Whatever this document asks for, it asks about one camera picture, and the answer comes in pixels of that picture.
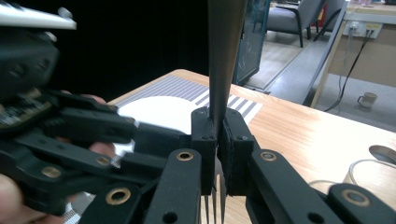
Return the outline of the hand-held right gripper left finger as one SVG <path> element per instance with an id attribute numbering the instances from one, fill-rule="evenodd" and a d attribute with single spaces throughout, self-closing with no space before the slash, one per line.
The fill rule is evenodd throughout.
<path id="1" fill-rule="evenodd" d="M 202 157 L 201 191 L 209 195 L 214 185 L 217 138 L 207 107 L 191 112 L 191 148 Z"/>

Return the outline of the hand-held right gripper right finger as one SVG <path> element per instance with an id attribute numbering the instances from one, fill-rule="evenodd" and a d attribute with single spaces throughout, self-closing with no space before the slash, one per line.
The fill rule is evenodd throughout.
<path id="1" fill-rule="evenodd" d="M 242 115 L 228 108 L 222 122 L 218 150 L 227 195 L 245 196 L 247 194 L 248 161 L 255 146 L 255 137 L 251 134 Z"/>

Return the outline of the white round plate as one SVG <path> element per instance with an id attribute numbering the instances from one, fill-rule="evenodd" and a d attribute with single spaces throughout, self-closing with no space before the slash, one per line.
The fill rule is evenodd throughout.
<path id="1" fill-rule="evenodd" d="M 186 99 L 174 96 L 150 96 L 123 105 L 118 113 L 133 118 L 139 123 L 149 123 L 166 128 L 176 129 L 183 133 L 191 133 L 191 112 L 198 106 Z M 118 155 L 134 152 L 134 139 L 128 144 L 116 144 Z M 167 157 L 169 153 L 144 153 Z"/>

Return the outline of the dark metal fork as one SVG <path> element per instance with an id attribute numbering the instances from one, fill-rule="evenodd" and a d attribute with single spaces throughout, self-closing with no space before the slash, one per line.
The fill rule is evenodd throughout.
<path id="1" fill-rule="evenodd" d="M 248 0 L 208 0 L 209 117 L 220 140 Z"/>

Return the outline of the grey white striped placemat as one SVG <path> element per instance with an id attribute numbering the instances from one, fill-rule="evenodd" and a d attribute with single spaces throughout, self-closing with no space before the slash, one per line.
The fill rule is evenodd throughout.
<path id="1" fill-rule="evenodd" d="M 134 100 L 150 96 L 174 96 L 186 99 L 198 107 L 209 105 L 209 88 L 204 84 L 187 80 L 176 75 L 169 75 L 160 78 L 140 88 L 134 93 L 128 93 L 128 96 L 116 100 L 116 106 L 127 105 Z M 245 120 L 246 124 L 256 116 L 262 108 L 262 104 L 236 96 L 230 93 L 228 107 L 237 110 Z M 93 199 L 89 193 L 80 194 L 75 201 L 67 205 L 64 224 L 78 224 L 82 210 Z M 242 197 L 232 197 L 227 199 L 224 224 L 250 224 L 248 213 L 245 208 L 245 199 Z"/>

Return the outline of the black curtain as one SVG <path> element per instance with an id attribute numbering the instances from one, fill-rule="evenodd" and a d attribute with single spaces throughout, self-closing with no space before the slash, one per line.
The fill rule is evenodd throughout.
<path id="1" fill-rule="evenodd" d="M 112 100 L 176 69 L 208 70 L 207 0 L 18 0 L 55 13 L 75 30 L 56 30 L 60 59 L 48 87 Z"/>

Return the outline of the dark glass-fronted cabinet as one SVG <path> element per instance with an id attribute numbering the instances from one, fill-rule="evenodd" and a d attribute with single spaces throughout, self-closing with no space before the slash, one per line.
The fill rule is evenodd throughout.
<path id="1" fill-rule="evenodd" d="M 270 0 L 247 0 L 244 26 L 233 74 L 233 84 L 244 85 L 260 69 Z"/>

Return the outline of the beige mug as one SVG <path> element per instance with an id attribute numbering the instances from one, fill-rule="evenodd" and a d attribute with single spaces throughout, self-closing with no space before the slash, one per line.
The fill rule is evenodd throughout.
<path id="1" fill-rule="evenodd" d="M 377 95 L 372 92 L 365 92 L 358 98 L 358 104 L 360 106 L 371 108 L 377 99 Z"/>

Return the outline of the black round table grommet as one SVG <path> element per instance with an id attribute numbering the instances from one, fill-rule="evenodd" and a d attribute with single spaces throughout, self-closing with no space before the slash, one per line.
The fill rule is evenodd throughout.
<path id="1" fill-rule="evenodd" d="M 380 161 L 396 165 L 396 151 L 392 148 L 374 145 L 369 147 L 369 152 Z"/>

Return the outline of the light wooden desk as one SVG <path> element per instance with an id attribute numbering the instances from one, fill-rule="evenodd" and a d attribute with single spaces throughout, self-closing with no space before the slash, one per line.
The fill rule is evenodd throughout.
<path id="1" fill-rule="evenodd" d="M 322 76 L 313 97 L 315 107 L 321 96 L 329 74 L 340 75 L 344 69 L 342 52 L 347 52 L 347 35 L 343 31 L 348 21 L 382 23 L 376 39 L 370 39 L 357 60 L 350 75 L 353 78 L 376 84 L 396 87 L 396 5 L 372 3 L 362 6 L 357 0 L 346 2 L 332 32 L 329 53 L 322 65 Z M 361 44 L 364 37 L 353 37 L 354 44 Z"/>

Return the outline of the white power strip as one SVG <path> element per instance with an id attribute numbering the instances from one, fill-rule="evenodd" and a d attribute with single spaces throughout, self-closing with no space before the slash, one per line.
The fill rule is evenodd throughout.
<path id="1" fill-rule="evenodd" d="M 382 27 L 383 24 L 377 22 L 348 21 L 343 31 L 343 35 L 376 39 L 382 30 Z"/>

